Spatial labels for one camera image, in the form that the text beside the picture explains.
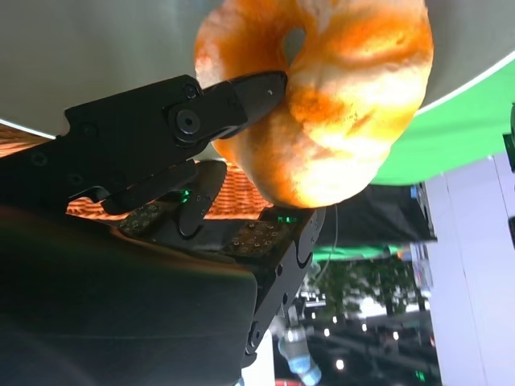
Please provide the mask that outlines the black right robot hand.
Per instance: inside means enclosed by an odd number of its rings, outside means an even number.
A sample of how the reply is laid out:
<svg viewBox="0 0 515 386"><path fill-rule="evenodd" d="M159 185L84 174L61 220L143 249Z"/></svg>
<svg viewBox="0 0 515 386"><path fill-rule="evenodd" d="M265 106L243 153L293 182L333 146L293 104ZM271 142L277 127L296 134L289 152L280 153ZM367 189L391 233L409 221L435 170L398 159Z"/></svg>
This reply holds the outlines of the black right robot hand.
<svg viewBox="0 0 515 386"><path fill-rule="evenodd" d="M178 76L77 105L1 160L4 385L234 385L311 265L325 210L272 207L198 249L225 179L194 158L285 96L284 72Z"/></svg>

